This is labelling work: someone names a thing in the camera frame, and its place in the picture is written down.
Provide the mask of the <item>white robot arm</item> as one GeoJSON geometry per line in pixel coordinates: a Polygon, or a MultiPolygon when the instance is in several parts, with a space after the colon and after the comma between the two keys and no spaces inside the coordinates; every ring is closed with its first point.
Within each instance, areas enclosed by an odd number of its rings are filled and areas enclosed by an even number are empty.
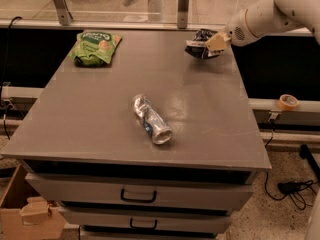
{"type": "Polygon", "coordinates": [[[320,0],[259,0],[205,42],[210,52],[246,46],[268,34],[307,28],[320,43],[320,0]]]}

